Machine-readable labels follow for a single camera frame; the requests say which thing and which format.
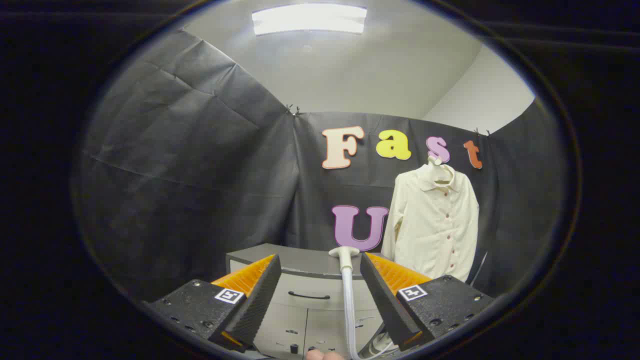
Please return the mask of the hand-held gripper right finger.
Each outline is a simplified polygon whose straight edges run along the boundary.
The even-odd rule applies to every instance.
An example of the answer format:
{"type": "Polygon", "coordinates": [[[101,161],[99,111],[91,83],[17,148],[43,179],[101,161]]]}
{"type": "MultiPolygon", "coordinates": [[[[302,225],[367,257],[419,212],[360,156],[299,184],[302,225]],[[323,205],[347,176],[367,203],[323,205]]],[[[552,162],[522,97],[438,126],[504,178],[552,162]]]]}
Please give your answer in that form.
{"type": "Polygon", "coordinates": [[[457,330],[495,300],[454,276],[432,279],[369,252],[361,256],[359,273],[400,351],[457,330]]]}

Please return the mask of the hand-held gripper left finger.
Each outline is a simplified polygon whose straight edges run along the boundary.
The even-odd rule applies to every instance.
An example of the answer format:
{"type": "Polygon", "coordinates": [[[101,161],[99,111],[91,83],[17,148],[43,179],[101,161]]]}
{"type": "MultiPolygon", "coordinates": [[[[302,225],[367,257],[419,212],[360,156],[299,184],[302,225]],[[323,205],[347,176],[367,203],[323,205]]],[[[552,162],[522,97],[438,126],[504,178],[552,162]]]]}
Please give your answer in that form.
{"type": "Polygon", "coordinates": [[[244,353],[255,344],[281,274],[279,255],[270,254],[214,281],[188,280],[145,308],[177,332],[244,353]]]}

